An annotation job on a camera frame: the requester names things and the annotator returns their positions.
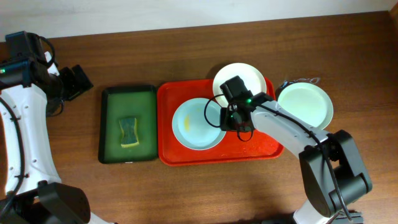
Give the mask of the light blue plate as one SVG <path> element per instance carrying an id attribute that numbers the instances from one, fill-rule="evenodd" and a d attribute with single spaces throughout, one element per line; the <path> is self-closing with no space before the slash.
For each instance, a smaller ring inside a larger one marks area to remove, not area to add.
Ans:
<path id="1" fill-rule="evenodd" d="M 205 151 L 218 145 L 226 131 L 220 124 L 221 106 L 207 98 L 193 98 L 182 103 L 172 118 L 172 131 L 177 141 L 194 151 Z"/>

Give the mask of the mint green plate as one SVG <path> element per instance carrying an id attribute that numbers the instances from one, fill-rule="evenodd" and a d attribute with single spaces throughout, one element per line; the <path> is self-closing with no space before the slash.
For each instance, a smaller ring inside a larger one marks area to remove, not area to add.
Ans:
<path id="1" fill-rule="evenodd" d="M 333 103 L 320 87 L 311 83 L 293 83 L 277 98 L 283 109 L 309 125 L 325 129 L 333 118 Z"/>

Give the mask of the yellow green scrub sponge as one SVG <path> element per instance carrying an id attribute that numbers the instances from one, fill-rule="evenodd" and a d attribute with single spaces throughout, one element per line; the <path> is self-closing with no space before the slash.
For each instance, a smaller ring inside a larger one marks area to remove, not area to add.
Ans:
<path id="1" fill-rule="evenodd" d="M 119 120 L 121 128 L 121 147 L 134 147 L 139 145 L 137 134 L 137 119 L 128 117 Z"/>

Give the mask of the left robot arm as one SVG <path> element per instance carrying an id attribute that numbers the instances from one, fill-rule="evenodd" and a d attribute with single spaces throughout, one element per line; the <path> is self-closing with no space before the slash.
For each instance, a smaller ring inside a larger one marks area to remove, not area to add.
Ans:
<path id="1" fill-rule="evenodd" d="M 46 119 L 91 89 L 80 66 L 59 68 L 47 39 L 21 31 L 6 36 L 1 63 L 1 119 L 7 156 L 2 223 L 101 223 L 81 189 L 62 183 Z"/>

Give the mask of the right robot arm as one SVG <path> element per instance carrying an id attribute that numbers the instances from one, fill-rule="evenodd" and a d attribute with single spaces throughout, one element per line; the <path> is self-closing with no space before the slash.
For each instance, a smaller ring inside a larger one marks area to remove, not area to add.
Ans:
<path id="1" fill-rule="evenodd" d="M 220 85 L 228 102 L 221 109 L 223 131 L 259 131 L 275 139 L 300 161 L 307 200 L 288 218 L 273 223 L 362 223 L 347 206 L 373 188 L 353 137 L 313 127 L 296 118 L 264 92 L 253 95 L 239 76 Z"/>

